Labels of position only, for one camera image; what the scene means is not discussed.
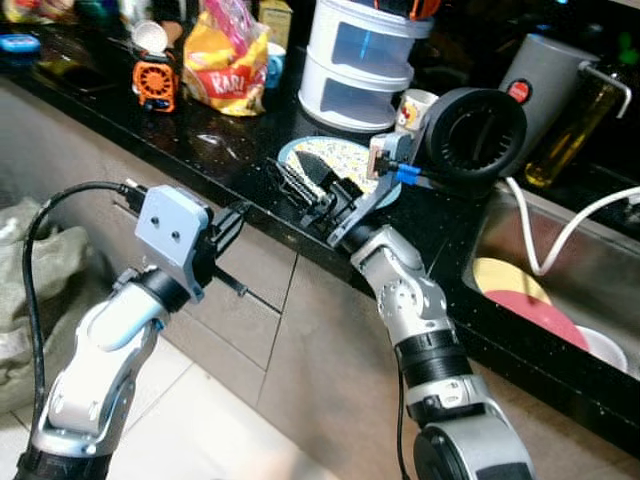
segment plate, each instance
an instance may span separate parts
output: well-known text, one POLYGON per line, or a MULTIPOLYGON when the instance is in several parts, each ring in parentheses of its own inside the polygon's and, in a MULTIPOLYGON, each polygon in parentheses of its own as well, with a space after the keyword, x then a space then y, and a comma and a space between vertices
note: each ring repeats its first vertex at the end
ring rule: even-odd
MULTIPOLYGON (((349 140, 335 137, 303 137, 287 143, 278 154, 278 162, 291 166, 317 194, 322 194, 318 188, 305 175, 295 152, 302 151, 316 154, 329 165, 340 178, 349 177, 364 195, 369 195, 376 189, 378 182, 367 178, 367 164, 369 162, 369 149, 349 140)), ((396 186, 380 202, 378 208, 383 208, 400 196, 402 185, 396 186)))
POLYGON ((589 344, 578 327, 553 305, 510 290, 493 290, 484 295, 576 347, 589 351, 589 344))
POLYGON ((552 305, 549 295, 532 276, 505 261, 487 257, 476 258, 473 261, 473 277, 482 293, 511 290, 552 305))

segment yellow snack bag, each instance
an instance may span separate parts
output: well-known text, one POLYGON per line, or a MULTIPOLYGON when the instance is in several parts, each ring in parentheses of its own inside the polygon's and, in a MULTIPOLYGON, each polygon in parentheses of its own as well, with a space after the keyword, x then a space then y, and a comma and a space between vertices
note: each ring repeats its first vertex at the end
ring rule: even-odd
POLYGON ((268 29, 264 28, 246 54, 238 57, 210 13, 202 12, 184 44, 182 80, 190 95, 225 115, 244 117, 264 112, 267 42, 268 29))

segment tiled floor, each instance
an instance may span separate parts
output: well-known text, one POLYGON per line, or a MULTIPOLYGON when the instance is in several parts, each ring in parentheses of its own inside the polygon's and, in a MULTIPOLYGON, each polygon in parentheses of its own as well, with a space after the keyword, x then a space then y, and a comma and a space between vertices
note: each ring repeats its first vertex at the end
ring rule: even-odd
MULTIPOLYGON (((0 415, 0 480, 13 478, 30 415, 0 415)), ((337 480, 162 338, 125 429, 109 480, 337 480)))

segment pink object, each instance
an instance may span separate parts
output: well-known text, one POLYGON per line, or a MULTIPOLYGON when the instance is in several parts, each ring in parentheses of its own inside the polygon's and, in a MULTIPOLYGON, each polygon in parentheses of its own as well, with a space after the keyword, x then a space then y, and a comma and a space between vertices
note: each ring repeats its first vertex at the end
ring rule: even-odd
POLYGON ((569 317, 556 307, 524 293, 511 290, 492 290, 485 292, 484 295, 576 347, 589 351, 589 345, 584 335, 569 317))
POLYGON ((242 0, 205 0, 205 7, 218 22, 238 57, 243 57, 253 42, 253 18, 242 0))

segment bottle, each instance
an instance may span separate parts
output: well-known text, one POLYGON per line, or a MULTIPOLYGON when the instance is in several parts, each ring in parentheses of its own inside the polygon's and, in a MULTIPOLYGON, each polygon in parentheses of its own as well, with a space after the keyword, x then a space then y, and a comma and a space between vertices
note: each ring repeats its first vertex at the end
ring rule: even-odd
MULTIPOLYGON (((625 83, 624 72, 634 68, 639 58, 640 54, 636 50, 623 49, 618 57, 619 64, 605 67, 603 71, 625 83)), ((539 149, 534 154, 536 158, 525 168, 527 181, 538 188, 546 188, 553 183, 562 169, 584 146, 602 119, 620 100, 622 94, 612 85, 589 78, 578 96, 578 100, 569 105, 569 114, 563 115, 559 120, 559 128, 554 128, 554 131, 559 133, 547 143, 548 147, 539 149)))

